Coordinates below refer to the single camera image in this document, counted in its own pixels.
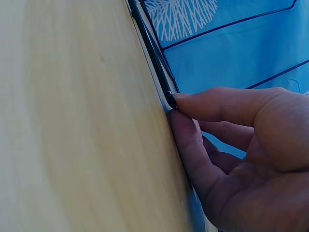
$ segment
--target fingernail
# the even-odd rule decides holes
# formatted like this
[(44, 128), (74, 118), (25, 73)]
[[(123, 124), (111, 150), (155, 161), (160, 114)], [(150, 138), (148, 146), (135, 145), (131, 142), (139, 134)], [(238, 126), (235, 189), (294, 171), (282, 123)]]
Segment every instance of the fingernail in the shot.
[(187, 98), (189, 96), (191, 96), (191, 94), (188, 94), (188, 93), (175, 93), (174, 94), (174, 99), (175, 100), (179, 100), (179, 99)]

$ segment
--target white leaf pattern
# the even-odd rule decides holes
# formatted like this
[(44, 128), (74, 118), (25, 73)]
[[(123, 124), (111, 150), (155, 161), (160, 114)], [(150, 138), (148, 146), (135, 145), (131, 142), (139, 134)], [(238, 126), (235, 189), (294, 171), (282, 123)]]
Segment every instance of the white leaf pattern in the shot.
[(217, 0), (145, 0), (161, 41), (177, 41), (193, 35), (211, 22)]

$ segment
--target wood grain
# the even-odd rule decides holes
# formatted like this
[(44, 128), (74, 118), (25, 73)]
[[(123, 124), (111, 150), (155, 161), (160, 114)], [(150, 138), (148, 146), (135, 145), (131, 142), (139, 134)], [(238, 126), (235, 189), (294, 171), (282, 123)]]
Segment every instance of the wood grain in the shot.
[(193, 229), (122, 0), (3, 0), (0, 45), (1, 231)]

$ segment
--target blue fabric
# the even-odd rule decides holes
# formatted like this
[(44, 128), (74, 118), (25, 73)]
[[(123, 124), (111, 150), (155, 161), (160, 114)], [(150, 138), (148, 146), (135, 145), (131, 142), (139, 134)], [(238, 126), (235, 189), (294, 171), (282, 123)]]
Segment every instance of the blue fabric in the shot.
[[(146, 0), (150, 2), (180, 0)], [(212, 19), (194, 30), (189, 37), (211, 28), (292, 5), (293, 0), (189, 0), (191, 11), (201, 2), (216, 5)], [(190, 14), (188, 6), (183, 7)], [(163, 23), (157, 33), (163, 29)], [(167, 46), (182, 38), (169, 41), (161, 36), (161, 45)], [(181, 92), (196, 93), (215, 86), (246, 88), (298, 63), (309, 59), (309, 0), (298, 0), (293, 9), (243, 22), (200, 36), (168, 49), (169, 61)], [(280, 86), (305, 93), (309, 90), (309, 64), (267, 82), (259, 88)], [(208, 136), (222, 151), (238, 157), (244, 153)]]

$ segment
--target human skin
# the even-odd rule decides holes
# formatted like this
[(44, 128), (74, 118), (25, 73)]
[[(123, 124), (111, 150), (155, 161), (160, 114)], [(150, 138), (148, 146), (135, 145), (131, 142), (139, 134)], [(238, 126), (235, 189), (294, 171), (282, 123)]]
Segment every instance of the human skin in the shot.
[[(176, 94), (169, 114), (205, 215), (224, 232), (309, 231), (309, 97), (283, 88)], [(220, 152), (201, 130), (247, 152)]]

